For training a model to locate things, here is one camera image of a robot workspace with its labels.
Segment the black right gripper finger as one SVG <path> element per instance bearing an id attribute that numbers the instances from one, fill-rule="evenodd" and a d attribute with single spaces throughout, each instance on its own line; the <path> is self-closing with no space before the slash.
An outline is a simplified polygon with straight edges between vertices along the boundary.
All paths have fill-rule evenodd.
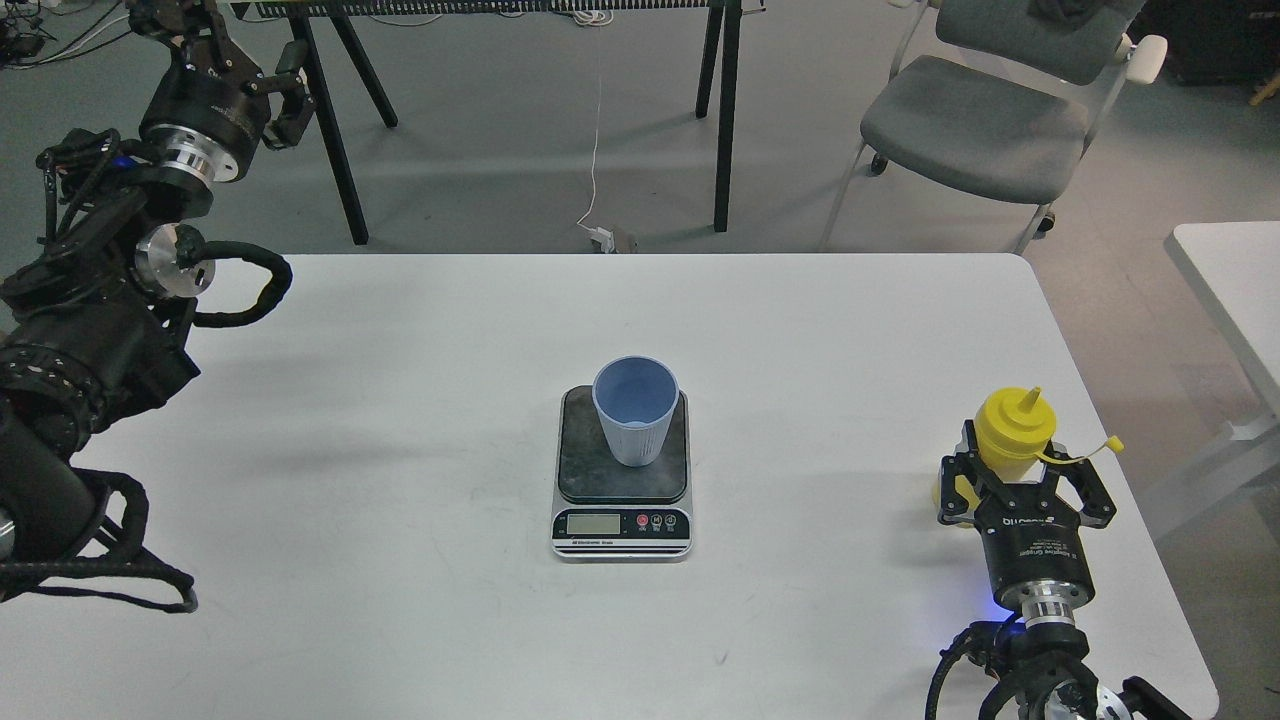
<path id="1" fill-rule="evenodd" d="M 1050 441 L 1039 455 L 1044 470 L 1041 483 L 1057 495 L 1057 486 L 1065 480 L 1080 500 L 1078 516 L 1083 527 L 1103 529 L 1116 514 L 1115 502 L 1100 474 L 1088 457 L 1070 457 L 1065 447 Z"/>
<path id="2" fill-rule="evenodd" d="M 963 441 L 940 460 L 937 521 L 973 525 L 978 511 L 1006 509 L 1006 487 L 979 454 L 974 420 L 963 424 Z"/>

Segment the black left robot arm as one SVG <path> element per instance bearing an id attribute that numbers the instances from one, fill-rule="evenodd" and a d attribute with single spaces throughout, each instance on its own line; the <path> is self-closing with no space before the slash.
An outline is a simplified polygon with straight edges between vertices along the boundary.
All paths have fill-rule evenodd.
<path id="1" fill-rule="evenodd" d="M 291 288 L 291 264 L 191 220 L 212 187 L 242 179 L 260 146 L 296 146 L 316 102 L 308 42 L 265 72 L 214 1 L 129 1 L 131 29 L 170 65 L 136 137 L 70 131 L 45 149 L 45 237 L 3 282 L 15 320 L 3 340 L 3 598 L 86 597 L 83 580 L 165 583 L 193 612 L 193 578 L 145 547 L 148 498 L 132 477 L 74 468 L 113 423 L 164 406 L 198 374 L 191 329 L 250 325 Z"/>

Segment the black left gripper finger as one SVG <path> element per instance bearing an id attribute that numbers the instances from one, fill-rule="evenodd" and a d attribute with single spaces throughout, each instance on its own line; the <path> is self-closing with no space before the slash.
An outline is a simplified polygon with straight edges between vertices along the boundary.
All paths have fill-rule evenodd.
<path id="1" fill-rule="evenodd" d="M 215 1 L 127 1 L 125 10 L 132 32 L 165 45 L 179 69 L 215 79 L 241 77 L 241 50 Z"/>
<path id="2" fill-rule="evenodd" d="M 292 40 L 284 46 L 273 76 L 255 77 L 242 85 L 243 92 L 250 97 L 266 97 L 270 94 L 282 96 L 279 113 L 266 123 L 262 132 L 262 141 L 271 150 L 296 147 L 316 110 L 305 73 L 308 53 L 308 41 Z"/>

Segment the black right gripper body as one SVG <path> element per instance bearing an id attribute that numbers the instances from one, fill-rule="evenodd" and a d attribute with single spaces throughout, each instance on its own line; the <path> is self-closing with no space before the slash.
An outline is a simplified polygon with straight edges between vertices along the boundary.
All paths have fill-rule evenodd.
<path id="1" fill-rule="evenodd" d="M 1094 598 L 1094 583 L 1079 530 L 1079 512 L 1057 493 L 1057 483 L 1014 483 L 1007 498 L 979 493 L 975 529 L 993 601 L 1015 611 L 1047 585 L 1073 609 Z"/>

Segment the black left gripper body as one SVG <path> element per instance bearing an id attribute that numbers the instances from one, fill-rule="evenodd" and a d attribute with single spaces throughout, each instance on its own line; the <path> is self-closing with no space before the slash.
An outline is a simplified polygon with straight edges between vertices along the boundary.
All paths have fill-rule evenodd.
<path id="1" fill-rule="evenodd" d="M 237 182 L 262 138 L 270 105 L 227 79 L 182 64 L 169 67 L 140 123 L 140 137 L 156 146 L 186 143 L 204 156 L 206 182 Z"/>

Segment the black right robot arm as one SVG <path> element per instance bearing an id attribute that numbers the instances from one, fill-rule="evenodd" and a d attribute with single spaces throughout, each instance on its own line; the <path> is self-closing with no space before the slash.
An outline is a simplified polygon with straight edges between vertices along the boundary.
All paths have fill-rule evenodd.
<path id="1" fill-rule="evenodd" d="M 1185 712 L 1140 676 L 1120 691 L 1085 665 L 1089 642 L 1074 612 L 1094 598 L 1080 529 L 1105 528 L 1116 509 L 1092 462 L 1069 462 L 1047 446 L 1034 483 L 1007 483 L 980 456 L 974 421 L 940 462 L 938 521 L 968 524 L 982 541 L 992 600 L 1007 612 L 975 621 L 940 655 L 924 715 L 936 717 L 945 680 L 966 660 L 995 680 L 978 715 L 995 719 L 1010 702 L 1020 719 L 1183 719 Z"/>

